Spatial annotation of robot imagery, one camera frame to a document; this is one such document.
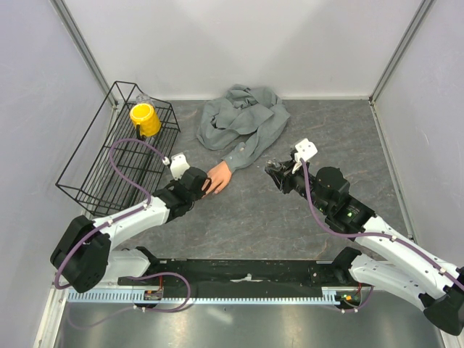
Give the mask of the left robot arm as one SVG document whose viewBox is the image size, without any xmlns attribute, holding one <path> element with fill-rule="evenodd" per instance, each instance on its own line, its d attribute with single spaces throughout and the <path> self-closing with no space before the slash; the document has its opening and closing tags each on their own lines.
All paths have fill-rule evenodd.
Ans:
<svg viewBox="0 0 464 348">
<path fill-rule="evenodd" d="M 160 273 L 152 263 L 154 256 L 142 247 L 125 252 L 114 248 L 149 228 L 185 215 L 203 197 L 208 180 L 206 172 L 190 167 L 149 200 L 95 220 L 84 215 L 74 218 L 50 256 L 50 263 L 57 269 L 55 286 L 66 287 L 59 283 L 61 277 L 78 293 L 119 277 L 135 277 L 143 285 L 156 282 Z"/>
</svg>

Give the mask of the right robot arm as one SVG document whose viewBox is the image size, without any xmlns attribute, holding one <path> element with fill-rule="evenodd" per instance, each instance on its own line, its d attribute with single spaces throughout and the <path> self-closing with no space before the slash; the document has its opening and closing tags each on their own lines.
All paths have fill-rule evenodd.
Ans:
<svg viewBox="0 0 464 348">
<path fill-rule="evenodd" d="M 388 263 L 378 265 L 356 252 L 352 260 L 332 267 L 335 282 L 366 283 L 408 301 L 440 330 L 458 336 L 463 331 L 463 269 L 427 252 L 395 231 L 374 210 L 354 198 L 350 183 L 336 167 L 322 167 L 316 175 L 307 164 L 294 160 L 269 161 L 265 172 L 278 189 L 295 191 L 305 198 L 312 216 L 324 215 L 318 225 L 325 231 L 349 239 Z"/>
</svg>

